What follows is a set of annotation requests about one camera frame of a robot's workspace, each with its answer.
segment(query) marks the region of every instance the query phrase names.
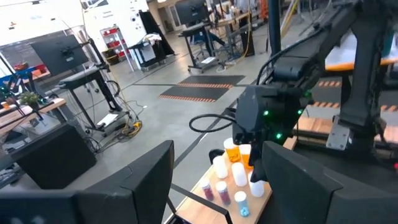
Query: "black monitor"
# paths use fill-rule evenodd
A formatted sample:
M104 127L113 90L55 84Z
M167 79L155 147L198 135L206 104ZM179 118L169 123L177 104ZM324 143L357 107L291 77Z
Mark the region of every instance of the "black monitor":
M182 0L175 4L181 24L208 19L206 0Z
M74 35L35 42L31 46L53 76L88 62Z

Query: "potted plant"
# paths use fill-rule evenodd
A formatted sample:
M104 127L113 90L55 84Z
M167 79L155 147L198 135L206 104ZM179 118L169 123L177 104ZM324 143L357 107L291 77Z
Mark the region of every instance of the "potted plant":
M21 104L30 106L33 110L39 109L39 96L33 92L21 94Z

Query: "black floor mat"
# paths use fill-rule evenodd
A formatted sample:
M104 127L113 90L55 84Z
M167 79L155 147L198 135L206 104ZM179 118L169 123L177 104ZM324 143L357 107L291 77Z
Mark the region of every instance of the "black floor mat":
M189 84L200 84L197 86L205 85L236 85L238 84L245 76L244 75L192 75L178 85L180 86L194 86Z
M173 86L163 92L159 97L212 103L222 97L227 91L228 88Z
M341 78L321 78L312 89L314 106L322 108L339 108L341 95ZM381 93L379 104L382 111L398 111L398 91Z

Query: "warning stripe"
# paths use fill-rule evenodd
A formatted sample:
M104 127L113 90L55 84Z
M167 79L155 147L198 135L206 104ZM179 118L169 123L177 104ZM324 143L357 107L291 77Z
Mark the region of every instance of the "warning stripe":
M331 102L314 102L313 105L309 105L313 107L318 107L318 108L339 108L340 104L339 103L331 103ZM381 111L386 111L386 112L398 112L398 106L392 105L382 105L380 107Z
M172 99L172 100L189 100L189 101L199 101L206 103L214 103L216 100L209 98L197 98L197 97L182 97L182 96L169 96L169 95L160 95L160 98Z
M340 81L320 81L318 82L319 87L340 87Z
M230 84L202 84L202 83L179 83L178 86L203 87L203 88L232 88Z

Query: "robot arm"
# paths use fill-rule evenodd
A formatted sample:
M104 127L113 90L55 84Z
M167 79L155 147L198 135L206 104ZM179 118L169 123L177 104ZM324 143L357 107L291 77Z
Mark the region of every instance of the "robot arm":
M354 140L368 140L356 156L369 154L379 117L381 49L391 20L389 14L383 13L384 7L373 0L343 6L315 26L307 39L282 51L274 62L274 71L262 85L248 86L238 98L233 137L236 144L252 145L249 163L254 166L253 182L267 180L261 162L263 142L283 144L292 136L300 115L313 101L310 90L325 72L327 55L349 29L358 40L357 54L351 96L341 108L338 124L349 130Z

